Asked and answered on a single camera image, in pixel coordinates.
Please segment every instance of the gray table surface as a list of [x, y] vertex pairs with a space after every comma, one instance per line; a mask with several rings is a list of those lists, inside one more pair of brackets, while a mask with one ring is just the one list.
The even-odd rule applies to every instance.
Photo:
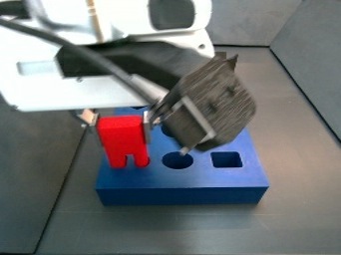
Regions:
[[259, 204], [104, 207], [103, 152], [85, 135], [38, 253], [341, 253], [339, 141], [268, 49], [216, 50], [239, 54], [258, 104], [248, 130], [270, 180]]

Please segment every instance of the gray wall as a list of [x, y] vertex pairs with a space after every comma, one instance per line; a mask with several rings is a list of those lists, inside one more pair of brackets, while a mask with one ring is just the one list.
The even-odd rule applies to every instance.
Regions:
[[341, 138], [341, 1], [305, 0], [270, 48]]
[[215, 45], [268, 46], [302, 0], [211, 0]]

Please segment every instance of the black cable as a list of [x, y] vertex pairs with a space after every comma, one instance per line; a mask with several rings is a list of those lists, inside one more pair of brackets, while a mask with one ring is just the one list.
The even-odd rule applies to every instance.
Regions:
[[22, 1], [0, 2], [0, 15], [14, 16], [18, 19], [29, 18], [29, 13]]
[[107, 73], [108, 75], [112, 75], [116, 77], [125, 87], [133, 91], [139, 97], [141, 97], [149, 105], [152, 105], [156, 100], [149, 96], [149, 94], [132, 82], [132, 76], [127, 74], [127, 72], [119, 68], [109, 60], [107, 60], [101, 55], [99, 55], [96, 52], [91, 51], [83, 46], [77, 46], [64, 40], [63, 38], [40, 31], [37, 29], [33, 29], [30, 27], [26, 27], [24, 25], [20, 25], [14, 22], [6, 21], [2, 18], [0, 18], [0, 26], [12, 29], [17, 32], [21, 32], [24, 34], [28, 34], [30, 36], [34, 36], [50, 43], [54, 43], [60, 46], [64, 46], [67, 50], [73, 52], [84, 61], [89, 62], [91, 64], [96, 65], [97, 68]]

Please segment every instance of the square hole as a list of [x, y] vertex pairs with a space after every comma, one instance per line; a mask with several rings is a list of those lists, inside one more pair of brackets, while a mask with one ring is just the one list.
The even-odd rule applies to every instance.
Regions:
[[215, 168], [242, 167], [239, 153], [235, 151], [212, 152], [210, 154], [212, 166]]

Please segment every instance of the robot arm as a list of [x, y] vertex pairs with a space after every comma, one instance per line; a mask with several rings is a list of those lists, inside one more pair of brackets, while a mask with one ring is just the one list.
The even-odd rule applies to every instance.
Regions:
[[[69, 2], [80, 6], [69, 20], [42, 0], [28, 1], [33, 20], [25, 26], [0, 20], [6, 28], [53, 43], [28, 36], [22, 45], [21, 34], [0, 31], [1, 51], [14, 47], [13, 53], [1, 52], [0, 91], [8, 103], [20, 111], [149, 106], [151, 126], [161, 120], [183, 152], [232, 141], [255, 105], [234, 76], [232, 61], [212, 58], [203, 30], [210, 1]], [[128, 2], [140, 15], [127, 13]]]

